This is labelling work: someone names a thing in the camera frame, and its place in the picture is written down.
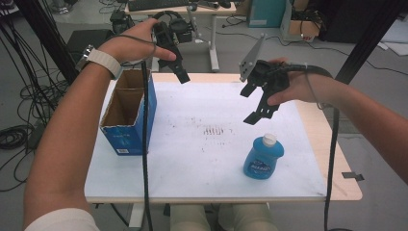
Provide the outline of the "brown cardboard box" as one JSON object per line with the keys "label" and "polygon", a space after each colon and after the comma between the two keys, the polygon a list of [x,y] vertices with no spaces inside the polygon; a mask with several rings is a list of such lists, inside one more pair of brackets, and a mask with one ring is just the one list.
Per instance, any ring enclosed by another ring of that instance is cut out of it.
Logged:
{"label": "brown cardboard box", "polygon": [[281,21],[280,32],[284,41],[312,42],[319,34],[320,25],[311,20],[292,19],[293,4],[286,0],[285,12]]}

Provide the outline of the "blue bottle with white cap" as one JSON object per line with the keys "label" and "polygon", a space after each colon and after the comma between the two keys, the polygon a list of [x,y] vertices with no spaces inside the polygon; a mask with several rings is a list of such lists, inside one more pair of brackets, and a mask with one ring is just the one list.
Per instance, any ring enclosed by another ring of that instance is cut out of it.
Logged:
{"label": "blue bottle with white cap", "polygon": [[279,158],[283,157],[285,149],[272,134],[264,134],[252,143],[244,164],[243,173],[253,179],[269,179],[275,171]]}

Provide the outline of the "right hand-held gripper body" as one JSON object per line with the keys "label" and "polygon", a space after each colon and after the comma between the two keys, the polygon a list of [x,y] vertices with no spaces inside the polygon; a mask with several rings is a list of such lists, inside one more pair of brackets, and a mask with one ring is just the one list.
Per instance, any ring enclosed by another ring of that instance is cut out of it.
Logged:
{"label": "right hand-held gripper body", "polygon": [[266,34],[261,34],[255,45],[239,63],[240,80],[245,84],[254,84],[257,88],[271,87],[277,84],[278,76],[283,73],[281,64],[259,60],[265,40]]}

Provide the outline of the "black keyboard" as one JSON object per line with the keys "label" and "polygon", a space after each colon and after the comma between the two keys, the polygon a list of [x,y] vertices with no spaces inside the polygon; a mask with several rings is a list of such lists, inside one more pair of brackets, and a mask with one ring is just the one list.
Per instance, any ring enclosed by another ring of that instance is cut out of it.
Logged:
{"label": "black keyboard", "polygon": [[128,10],[130,12],[139,12],[156,9],[167,9],[174,7],[184,7],[189,3],[189,0],[129,0]]}

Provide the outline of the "black tape piece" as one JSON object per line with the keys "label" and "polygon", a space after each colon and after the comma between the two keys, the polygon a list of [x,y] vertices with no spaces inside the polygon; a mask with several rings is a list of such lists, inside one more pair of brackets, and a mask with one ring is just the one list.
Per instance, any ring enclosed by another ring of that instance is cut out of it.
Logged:
{"label": "black tape piece", "polygon": [[357,174],[355,172],[342,172],[342,176],[344,179],[355,179],[357,182],[365,180],[362,174]]}

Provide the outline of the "blue cardboard box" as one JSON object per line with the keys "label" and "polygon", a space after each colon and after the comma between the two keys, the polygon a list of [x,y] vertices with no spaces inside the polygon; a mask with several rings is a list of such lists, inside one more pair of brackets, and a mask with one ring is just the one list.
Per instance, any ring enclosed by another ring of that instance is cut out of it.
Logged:
{"label": "blue cardboard box", "polygon": [[115,81],[100,122],[100,129],[117,155],[142,154],[144,93],[148,91],[146,142],[150,141],[157,97],[149,69],[147,86],[141,69],[127,69]]}

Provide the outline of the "black device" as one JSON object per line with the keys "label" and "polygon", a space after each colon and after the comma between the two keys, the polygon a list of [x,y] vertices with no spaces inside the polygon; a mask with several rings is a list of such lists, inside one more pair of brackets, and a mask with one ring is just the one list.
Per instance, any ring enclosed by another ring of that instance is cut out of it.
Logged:
{"label": "black device", "polygon": [[114,11],[111,14],[110,21],[115,34],[121,34],[135,25],[132,17],[126,14],[125,11]]}

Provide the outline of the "white background table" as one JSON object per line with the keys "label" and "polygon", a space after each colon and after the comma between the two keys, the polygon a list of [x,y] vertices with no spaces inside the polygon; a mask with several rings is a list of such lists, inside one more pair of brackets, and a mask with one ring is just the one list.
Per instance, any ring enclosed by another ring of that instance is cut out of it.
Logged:
{"label": "white background table", "polygon": [[[197,7],[195,11],[191,11],[193,15],[208,14],[211,17],[212,31],[211,31],[211,39],[208,42],[208,44],[209,44],[211,67],[212,67],[213,72],[219,71],[219,64],[218,64],[218,58],[217,58],[217,46],[216,46],[217,18],[219,16],[228,16],[236,12],[236,6],[234,3],[231,3],[231,2],[226,3],[226,0],[219,0],[219,2],[221,3],[221,5],[216,10],[211,10],[211,9],[207,9],[204,7]],[[191,3],[189,3],[187,6],[184,6],[184,7],[174,7],[174,8],[167,8],[167,9],[130,12],[128,10],[128,3],[127,3],[124,11],[129,15],[153,15],[161,11],[175,11],[175,12],[178,12],[179,14],[188,14],[187,7],[189,7],[190,4]]]}

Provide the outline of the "wristwatch with white band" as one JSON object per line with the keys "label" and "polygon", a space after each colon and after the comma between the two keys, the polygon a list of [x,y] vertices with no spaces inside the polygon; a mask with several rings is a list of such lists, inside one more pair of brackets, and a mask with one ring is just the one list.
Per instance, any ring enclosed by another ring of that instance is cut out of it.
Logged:
{"label": "wristwatch with white band", "polygon": [[91,44],[84,49],[80,60],[75,65],[75,68],[78,71],[82,71],[90,63],[99,64],[105,67],[111,72],[113,80],[117,80],[123,71],[120,62],[118,62],[110,54],[99,51]]}

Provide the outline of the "person's right hand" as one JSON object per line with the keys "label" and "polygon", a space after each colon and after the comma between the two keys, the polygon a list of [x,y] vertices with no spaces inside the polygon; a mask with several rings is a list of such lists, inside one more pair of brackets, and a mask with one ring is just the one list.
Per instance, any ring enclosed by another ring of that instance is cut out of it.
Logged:
{"label": "person's right hand", "polygon": [[306,71],[290,71],[288,78],[289,87],[268,98],[270,106],[292,100],[335,105],[336,81],[333,78]]}

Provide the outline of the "black case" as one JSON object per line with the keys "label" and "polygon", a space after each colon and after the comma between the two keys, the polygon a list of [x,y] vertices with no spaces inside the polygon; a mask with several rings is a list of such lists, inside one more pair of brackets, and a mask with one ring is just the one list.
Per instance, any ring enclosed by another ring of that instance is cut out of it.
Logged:
{"label": "black case", "polygon": [[92,45],[98,48],[114,33],[109,29],[98,30],[76,30],[67,43],[68,51],[75,63],[78,63],[86,47]]}

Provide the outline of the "black frame post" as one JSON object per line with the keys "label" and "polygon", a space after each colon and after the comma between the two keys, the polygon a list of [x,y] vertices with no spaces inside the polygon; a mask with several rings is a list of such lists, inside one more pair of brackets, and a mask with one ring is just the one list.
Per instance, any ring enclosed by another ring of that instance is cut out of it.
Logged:
{"label": "black frame post", "polygon": [[34,30],[65,80],[71,85],[75,81],[78,71],[52,19],[52,15],[41,5],[39,0],[13,1]]}
{"label": "black frame post", "polygon": [[353,80],[406,5],[408,5],[408,0],[385,0],[344,62],[335,77],[336,81],[348,85]]}

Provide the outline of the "person's white shirt sleeve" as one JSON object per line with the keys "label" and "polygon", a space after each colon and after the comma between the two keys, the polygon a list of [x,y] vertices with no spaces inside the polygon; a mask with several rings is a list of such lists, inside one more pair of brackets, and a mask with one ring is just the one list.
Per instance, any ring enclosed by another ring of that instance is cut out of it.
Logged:
{"label": "person's white shirt sleeve", "polygon": [[89,212],[77,208],[64,208],[37,218],[24,231],[100,231],[100,229]]}

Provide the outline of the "teal box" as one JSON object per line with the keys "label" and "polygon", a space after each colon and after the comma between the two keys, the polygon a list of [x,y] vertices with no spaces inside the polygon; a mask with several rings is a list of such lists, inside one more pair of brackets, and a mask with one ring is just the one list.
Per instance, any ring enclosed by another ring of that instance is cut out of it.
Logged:
{"label": "teal box", "polygon": [[247,23],[250,28],[278,28],[286,9],[286,0],[251,0]]}

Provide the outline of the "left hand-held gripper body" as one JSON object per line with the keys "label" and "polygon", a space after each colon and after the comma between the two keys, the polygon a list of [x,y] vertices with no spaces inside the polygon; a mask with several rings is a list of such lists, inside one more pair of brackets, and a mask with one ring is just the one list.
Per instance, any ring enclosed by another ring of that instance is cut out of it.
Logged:
{"label": "left hand-held gripper body", "polygon": [[163,16],[169,16],[169,22],[160,21],[153,27],[156,44],[159,47],[173,52],[177,59],[175,61],[158,60],[159,67],[168,66],[170,69],[183,69],[182,55],[178,50],[180,43],[192,42],[192,34],[197,37],[200,34],[197,31],[195,17],[191,14],[191,7],[187,7],[189,19],[185,19],[181,14],[175,11],[161,11],[153,15],[155,19]]}

